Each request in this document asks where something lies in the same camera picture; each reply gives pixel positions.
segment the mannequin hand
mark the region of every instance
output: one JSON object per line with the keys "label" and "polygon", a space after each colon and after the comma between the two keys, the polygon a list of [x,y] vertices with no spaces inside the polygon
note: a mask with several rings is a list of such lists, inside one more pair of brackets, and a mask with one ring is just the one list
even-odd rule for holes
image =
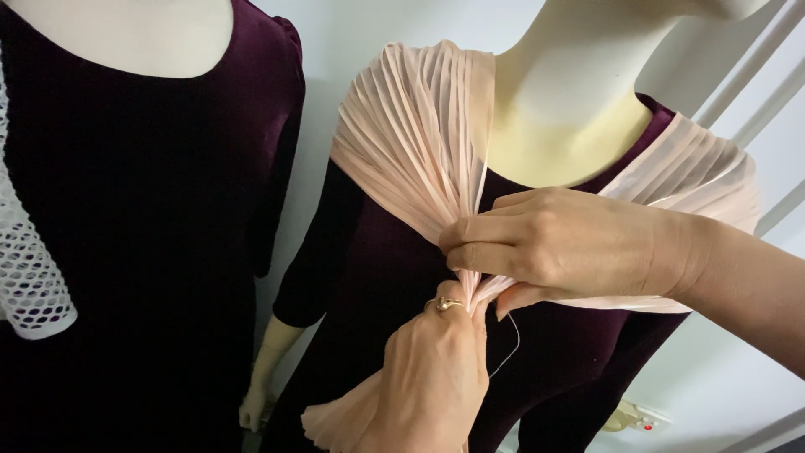
{"label": "mannequin hand", "polygon": [[707,244],[693,243],[694,232],[707,222],[712,221],[545,188],[498,198],[493,210],[445,230],[440,247],[452,269],[524,282],[498,298],[500,318],[519,308],[509,301],[522,291],[533,297],[518,300],[672,297],[701,273]]}
{"label": "mannequin hand", "polygon": [[[456,281],[436,297],[464,300]],[[470,318],[455,305],[425,313],[397,330],[386,344],[380,402],[356,451],[430,453],[459,451],[489,387],[486,371],[488,301]]]}
{"label": "mannequin hand", "polygon": [[249,387],[249,392],[243,398],[243,403],[237,411],[241,427],[256,433],[260,429],[260,417],[266,407],[268,393],[258,385]]}

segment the hand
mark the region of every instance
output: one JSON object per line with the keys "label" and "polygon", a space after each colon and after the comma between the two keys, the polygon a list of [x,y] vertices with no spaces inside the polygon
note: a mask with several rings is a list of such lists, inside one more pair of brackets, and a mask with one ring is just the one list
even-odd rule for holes
{"label": "hand", "polygon": [[[456,281],[439,285],[436,298],[466,300]],[[486,371],[483,301],[470,318],[455,305],[425,313],[397,330],[386,344],[380,402],[357,451],[459,451],[481,408]]]}
{"label": "hand", "polygon": [[[497,299],[666,296],[691,285],[706,260],[693,230],[707,219],[570,189],[546,188],[498,198],[491,211],[444,231],[452,269],[524,282]],[[528,291],[529,297],[513,297]]]}
{"label": "hand", "polygon": [[267,399],[268,393],[265,389],[258,385],[249,387],[249,392],[243,398],[240,409],[237,410],[242,428],[252,430],[253,433],[258,432],[260,429],[260,417],[266,407]]}

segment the gold ring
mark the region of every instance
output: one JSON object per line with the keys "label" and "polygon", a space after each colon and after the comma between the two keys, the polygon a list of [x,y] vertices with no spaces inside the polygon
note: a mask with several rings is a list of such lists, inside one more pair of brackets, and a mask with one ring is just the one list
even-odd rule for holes
{"label": "gold ring", "polygon": [[431,302],[436,303],[436,309],[438,311],[440,311],[440,312],[445,311],[445,310],[449,309],[450,307],[452,307],[454,305],[464,306],[464,304],[462,304],[461,301],[457,301],[456,299],[449,299],[447,297],[439,297],[439,300],[431,299],[430,301],[425,302],[424,310],[427,310],[427,306],[430,305]]}

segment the three-quarter sleeve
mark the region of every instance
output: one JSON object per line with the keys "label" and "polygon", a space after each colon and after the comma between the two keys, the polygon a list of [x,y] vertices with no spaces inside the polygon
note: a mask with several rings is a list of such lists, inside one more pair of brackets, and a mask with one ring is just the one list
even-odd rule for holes
{"label": "three-quarter sleeve", "polygon": [[277,140],[274,162],[271,165],[271,172],[260,206],[246,228],[246,243],[251,266],[254,275],[260,277],[268,274],[271,265],[271,253],[274,251],[279,217],[283,212],[288,182],[291,179],[291,170],[296,156],[296,144],[299,139],[299,126],[302,122],[302,106],[305,96],[302,46],[299,34],[287,19],[281,17],[271,19],[283,28],[287,37],[287,62],[291,66],[288,71],[293,74],[293,77],[289,82],[288,89],[291,111]]}
{"label": "three-quarter sleeve", "polygon": [[316,215],[274,302],[277,319],[288,326],[309,327],[327,312],[332,284],[344,267],[364,200],[361,188],[330,161]]}

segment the purple velvet dress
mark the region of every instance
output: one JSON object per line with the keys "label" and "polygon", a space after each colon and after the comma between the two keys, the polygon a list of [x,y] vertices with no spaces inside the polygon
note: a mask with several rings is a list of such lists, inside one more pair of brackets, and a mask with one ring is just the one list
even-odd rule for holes
{"label": "purple velvet dress", "polygon": [[0,452],[240,451],[304,81],[287,20],[233,12],[221,61],[175,79],[83,60],[0,2],[6,162],[79,314],[38,341],[0,323]]}
{"label": "purple velvet dress", "polygon": [[[611,168],[574,189],[597,193],[648,147],[674,117],[641,96],[654,116]],[[529,188],[488,172],[481,211]],[[308,405],[343,396],[380,369],[386,340],[422,312],[436,286],[454,278],[439,249],[366,196],[332,162],[308,234],[283,278],[275,316],[310,326],[325,313],[271,415],[262,451],[318,451],[303,435]],[[489,385],[469,436],[472,453],[494,453],[522,419],[525,453],[582,452],[612,414],[643,364],[686,318],[539,303],[512,316],[520,348]],[[512,352],[511,322],[488,312],[487,366]]]}

